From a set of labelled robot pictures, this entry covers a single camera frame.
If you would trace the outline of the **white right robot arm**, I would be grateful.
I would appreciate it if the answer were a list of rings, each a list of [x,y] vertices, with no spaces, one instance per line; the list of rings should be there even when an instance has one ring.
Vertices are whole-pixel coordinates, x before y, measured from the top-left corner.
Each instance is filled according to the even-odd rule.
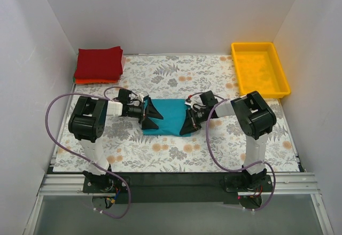
[[[223,99],[211,91],[199,93],[203,104],[197,108],[189,96],[185,104],[185,120],[180,135],[187,135],[201,129],[202,123],[209,124],[211,119],[235,116],[246,137],[245,160],[241,168],[225,168],[215,157],[214,163],[227,172],[224,178],[226,189],[257,190],[269,184],[267,169],[271,165],[265,162],[266,142],[277,120],[276,115],[262,96],[253,91],[234,100]]]

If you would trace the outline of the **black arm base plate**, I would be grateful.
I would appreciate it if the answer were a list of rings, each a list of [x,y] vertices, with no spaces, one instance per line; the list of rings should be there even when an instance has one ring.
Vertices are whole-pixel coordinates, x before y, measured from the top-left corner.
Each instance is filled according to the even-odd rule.
[[[118,173],[95,175],[83,171],[83,193],[109,195],[117,204],[222,202],[238,204],[239,193],[257,198],[271,192],[271,177],[241,173]]]

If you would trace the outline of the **teal t-shirt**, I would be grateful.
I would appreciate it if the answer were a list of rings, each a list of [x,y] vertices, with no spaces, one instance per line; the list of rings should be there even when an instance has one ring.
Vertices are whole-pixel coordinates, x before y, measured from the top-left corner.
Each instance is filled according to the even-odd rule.
[[[164,119],[151,118],[159,128],[143,130],[143,135],[191,136],[191,134],[180,135],[187,109],[185,99],[152,99],[152,103]]]

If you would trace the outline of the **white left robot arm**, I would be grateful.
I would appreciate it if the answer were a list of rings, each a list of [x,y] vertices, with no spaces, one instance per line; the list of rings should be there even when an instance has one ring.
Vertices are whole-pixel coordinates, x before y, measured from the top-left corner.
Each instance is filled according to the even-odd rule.
[[[157,130],[159,127],[152,119],[164,119],[146,92],[133,97],[132,91],[121,88],[113,100],[79,96],[69,119],[68,130],[78,140],[85,157],[91,162],[89,170],[82,174],[88,180],[88,185],[101,192],[127,188],[120,179],[94,166],[97,164],[106,170],[111,166],[105,156],[102,140],[108,116],[136,118],[142,130]]]

